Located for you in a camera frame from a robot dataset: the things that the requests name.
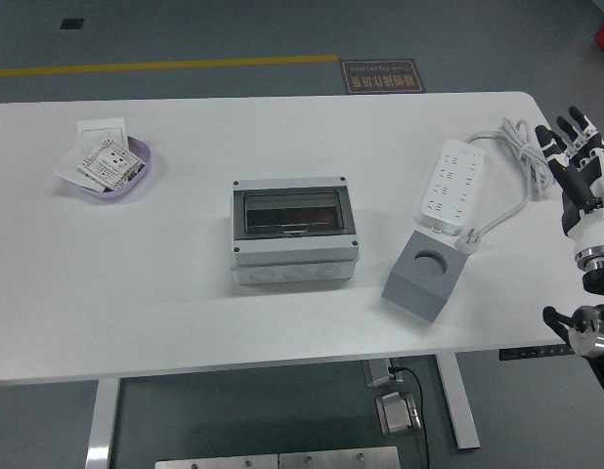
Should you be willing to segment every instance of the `yellow floor line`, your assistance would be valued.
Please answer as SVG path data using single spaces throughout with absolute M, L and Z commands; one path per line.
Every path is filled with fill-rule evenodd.
M 24 68 L 0 68 L 0 76 L 36 75 L 40 73 L 75 73 L 83 71 L 145 70 L 152 68 L 186 68 L 196 66 L 297 64 L 304 62 L 336 62 L 338 56 L 288 56 L 254 57 L 245 59 L 203 59 L 197 61 L 137 62 L 126 64 L 88 64 L 61 66 L 31 66 Z

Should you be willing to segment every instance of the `black cable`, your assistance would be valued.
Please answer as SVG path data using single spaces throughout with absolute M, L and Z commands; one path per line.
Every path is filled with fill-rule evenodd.
M 419 388 L 419 409 L 421 410 L 421 428 L 423 430 L 423 440 L 426 444 L 426 469 L 430 469 L 430 447 L 428 446 L 428 432 L 426 431 L 426 422 L 423 418 L 423 391 L 421 390 L 421 382 L 419 381 L 419 378 L 412 369 L 407 368 L 405 366 L 389 366 L 389 372 L 393 375 L 399 373 L 400 371 L 408 371 L 410 374 L 412 374 L 412 377 L 415 378 L 415 381 L 417 382 L 417 388 Z

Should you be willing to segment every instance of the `white power strip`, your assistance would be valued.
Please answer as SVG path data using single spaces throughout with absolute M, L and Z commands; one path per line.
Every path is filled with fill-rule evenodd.
M 436 232 L 460 233 L 484 161 L 483 149 L 459 140 L 447 140 L 417 212 L 419 222 Z

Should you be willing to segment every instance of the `gray cube block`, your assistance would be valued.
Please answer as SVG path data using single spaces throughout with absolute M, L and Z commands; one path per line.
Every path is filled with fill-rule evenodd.
M 382 297 L 432 322 L 448 302 L 467 257 L 414 232 L 391 270 Z

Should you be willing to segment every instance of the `table top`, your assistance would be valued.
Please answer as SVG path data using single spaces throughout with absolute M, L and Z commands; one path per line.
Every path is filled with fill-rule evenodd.
M 124 117 L 150 172 L 116 200 L 53 171 L 76 121 Z M 380 294 L 448 138 L 503 117 L 546 123 L 524 93 L 0 105 L 0 384 L 472 351 L 559 342 L 546 305 L 582 290 L 560 189 L 487 234 L 429 323 Z M 494 141 L 468 225 L 522 198 Z M 239 286 L 231 184 L 346 176 L 361 259 L 349 280 Z

